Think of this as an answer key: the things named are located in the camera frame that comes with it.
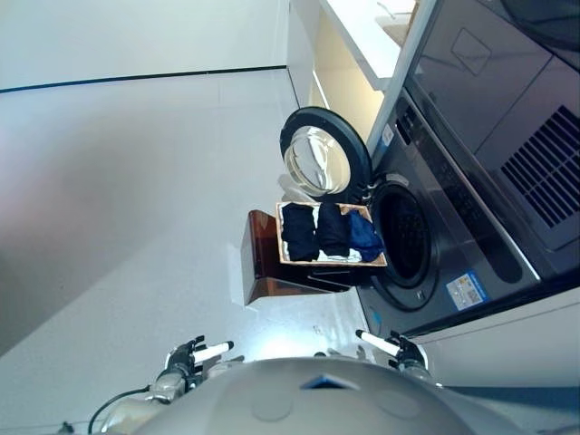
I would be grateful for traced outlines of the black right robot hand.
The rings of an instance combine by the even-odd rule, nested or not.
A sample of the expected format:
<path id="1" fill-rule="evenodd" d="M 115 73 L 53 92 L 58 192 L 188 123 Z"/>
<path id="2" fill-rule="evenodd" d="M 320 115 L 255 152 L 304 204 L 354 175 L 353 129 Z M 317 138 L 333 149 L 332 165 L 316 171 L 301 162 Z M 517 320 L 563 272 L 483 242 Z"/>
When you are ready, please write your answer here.
<path id="1" fill-rule="evenodd" d="M 429 360 L 424 349 L 412 342 L 408 337 L 391 330 L 386 338 L 381 338 L 370 332 L 357 329 L 355 335 L 362 341 L 387 353 L 393 360 L 393 367 L 398 368 L 404 362 L 416 362 L 424 369 L 429 369 Z"/>

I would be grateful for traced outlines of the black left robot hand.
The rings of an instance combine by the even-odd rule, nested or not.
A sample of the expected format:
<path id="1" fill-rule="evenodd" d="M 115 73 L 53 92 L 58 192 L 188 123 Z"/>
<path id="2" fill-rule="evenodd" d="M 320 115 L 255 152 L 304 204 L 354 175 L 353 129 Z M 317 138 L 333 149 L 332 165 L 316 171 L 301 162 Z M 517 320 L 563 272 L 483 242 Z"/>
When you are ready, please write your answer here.
<path id="1" fill-rule="evenodd" d="M 198 365 L 229 352 L 234 346 L 233 341 L 207 344 L 206 337 L 198 335 L 169 352 L 165 362 L 165 369 L 170 371 L 177 370 L 182 372 L 183 375 L 192 375 Z"/>

